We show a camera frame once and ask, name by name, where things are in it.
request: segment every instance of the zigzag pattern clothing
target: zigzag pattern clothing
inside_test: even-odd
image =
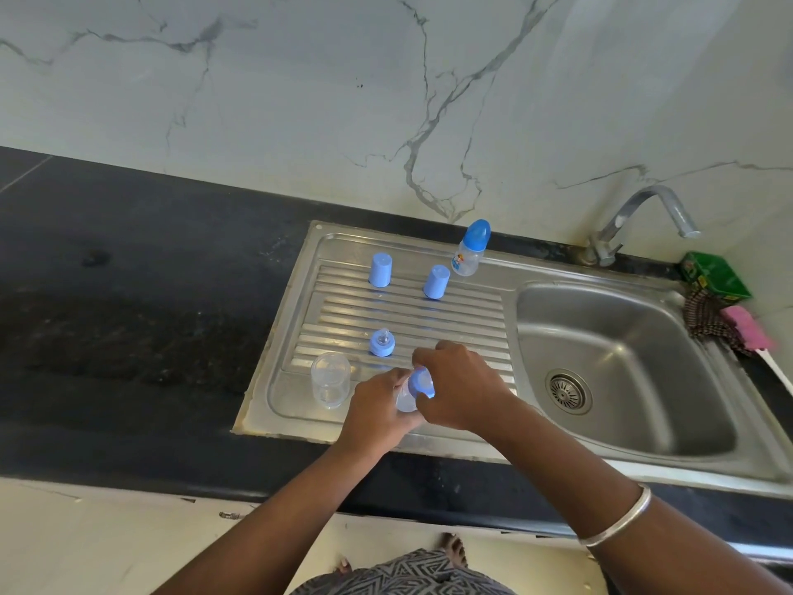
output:
[[[292,591],[292,595],[515,595],[513,591],[467,568],[455,567],[441,549],[417,549],[349,574],[323,574]]]

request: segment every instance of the faucet spout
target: faucet spout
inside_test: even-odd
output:
[[[620,231],[623,225],[630,219],[636,212],[641,204],[653,196],[658,196],[660,201],[664,204],[664,208],[669,213],[675,226],[677,233],[681,238],[699,238],[702,232],[696,227],[694,219],[691,219],[689,212],[683,207],[683,203],[675,194],[672,188],[656,184],[647,188],[640,189],[636,194],[628,198],[627,202],[622,205],[617,214],[611,218],[606,224],[606,227],[592,234],[589,238],[589,246],[584,251],[582,260],[587,265],[599,264],[601,267],[608,267],[615,260],[617,250],[622,246],[621,244],[616,248],[612,248],[610,242],[615,238],[617,232]]]

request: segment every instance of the black granite countertop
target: black granite countertop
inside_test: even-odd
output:
[[[233,435],[313,219],[462,228],[0,148],[0,475],[258,501],[325,446]],[[570,262],[562,244],[489,248]],[[615,270],[675,279],[621,256]],[[793,434],[793,399],[745,367]],[[793,546],[793,501],[655,485],[734,543]],[[391,453],[342,511],[569,534],[509,465]]]

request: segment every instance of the bracelet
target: bracelet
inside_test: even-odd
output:
[[[634,506],[628,510],[627,514],[622,516],[619,520],[614,522],[609,528],[606,528],[606,530],[601,532],[599,535],[592,536],[588,539],[579,539],[578,542],[580,542],[586,548],[597,547],[600,545],[600,543],[610,539],[618,532],[624,530],[625,527],[631,522],[636,520],[636,518],[638,518],[649,507],[649,500],[651,496],[649,486],[639,486],[641,487],[641,495],[639,500],[634,503]]]

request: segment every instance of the blue bottle cover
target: blue bottle cover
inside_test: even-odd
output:
[[[488,246],[490,240],[490,223],[485,219],[477,219],[468,226],[462,243],[471,252],[481,252]]]
[[[394,335],[386,328],[377,330],[369,339],[369,350],[377,357],[388,357],[394,351]]]
[[[435,386],[432,383],[432,376],[430,370],[426,367],[418,367],[410,374],[408,378],[408,391],[413,395],[413,398],[418,398],[419,393],[424,393],[427,398],[435,396]]]
[[[391,255],[376,252],[372,256],[372,268],[369,270],[369,283],[377,288],[385,288],[391,282]]]
[[[424,294],[427,298],[441,298],[449,283],[451,271],[445,265],[436,265],[430,269],[427,282],[424,284]]]

